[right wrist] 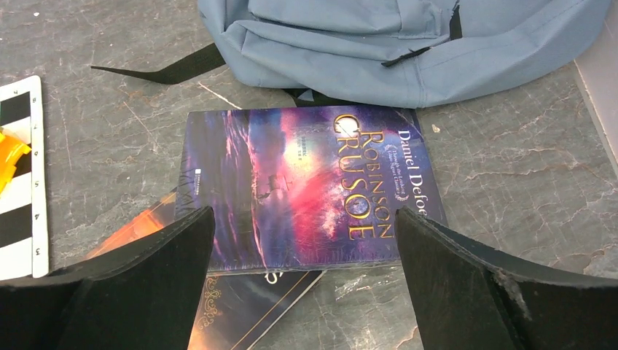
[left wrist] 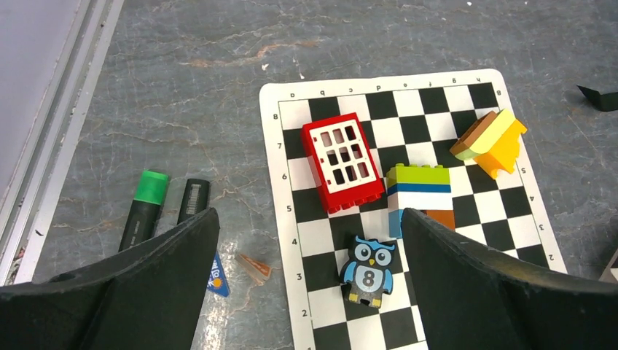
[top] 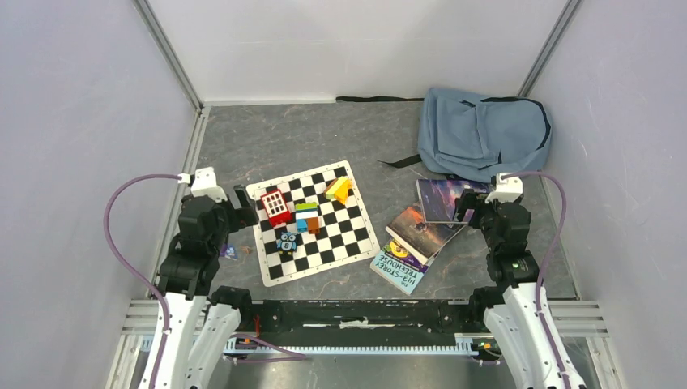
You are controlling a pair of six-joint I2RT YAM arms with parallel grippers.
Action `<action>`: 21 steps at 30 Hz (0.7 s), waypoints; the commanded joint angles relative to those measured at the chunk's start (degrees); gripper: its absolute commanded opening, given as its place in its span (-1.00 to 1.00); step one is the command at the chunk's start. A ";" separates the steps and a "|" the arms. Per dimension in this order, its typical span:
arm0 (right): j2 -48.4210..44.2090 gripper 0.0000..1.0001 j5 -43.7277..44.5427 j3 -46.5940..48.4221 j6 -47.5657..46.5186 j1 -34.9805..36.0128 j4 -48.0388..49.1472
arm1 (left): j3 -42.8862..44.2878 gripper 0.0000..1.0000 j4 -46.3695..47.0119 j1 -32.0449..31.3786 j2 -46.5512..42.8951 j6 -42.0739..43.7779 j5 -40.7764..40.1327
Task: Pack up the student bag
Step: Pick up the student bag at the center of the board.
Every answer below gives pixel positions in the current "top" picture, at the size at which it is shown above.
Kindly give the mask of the purple galaxy cover book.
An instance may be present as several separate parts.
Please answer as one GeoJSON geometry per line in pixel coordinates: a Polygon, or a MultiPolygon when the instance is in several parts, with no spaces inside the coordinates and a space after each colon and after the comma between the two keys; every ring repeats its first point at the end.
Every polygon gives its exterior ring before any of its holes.
{"type": "Polygon", "coordinates": [[[465,190],[490,191],[488,184],[455,179],[419,179],[416,188],[425,221],[437,224],[462,224],[454,220],[454,200],[465,190]]]}

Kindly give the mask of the blue grey backpack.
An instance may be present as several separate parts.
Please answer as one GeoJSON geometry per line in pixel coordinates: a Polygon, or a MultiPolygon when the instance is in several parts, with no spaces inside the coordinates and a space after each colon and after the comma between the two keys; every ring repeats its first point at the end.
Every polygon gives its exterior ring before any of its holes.
{"type": "Polygon", "coordinates": [[[488,183],[499,173],[544,167],[553,127],[542,103],[430,88],[420,112],[417,153],[392,163],[422,163],[429,171],[488,183]]]}

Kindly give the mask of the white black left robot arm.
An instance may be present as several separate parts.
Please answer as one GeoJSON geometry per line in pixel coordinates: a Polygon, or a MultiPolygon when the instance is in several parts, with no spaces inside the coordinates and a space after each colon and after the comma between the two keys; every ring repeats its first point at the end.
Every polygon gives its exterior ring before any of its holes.
{"type": "Polygon", "coordinates": [[[160,309],[141,388],[206,388],[229,336],[254,321],[248,290],[211,291],[229,234],[258,223],[245,187],[234,191],[239,208],[208,195],[182,200],[179,231],[159,269],[160,309]]]}

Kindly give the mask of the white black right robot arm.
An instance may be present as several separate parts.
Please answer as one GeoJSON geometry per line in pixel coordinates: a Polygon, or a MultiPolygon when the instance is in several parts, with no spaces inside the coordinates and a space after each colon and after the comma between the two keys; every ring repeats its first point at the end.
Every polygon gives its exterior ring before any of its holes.
{"type": "Polygon", "coordinates": [[[492,334],[518,388],[584,388],[549,309],[540,267],[527,248],[531,213],[518,202],[466,190],[455,215],[479,229],[493,286],[474,290],[469,323],[492,334]]]}

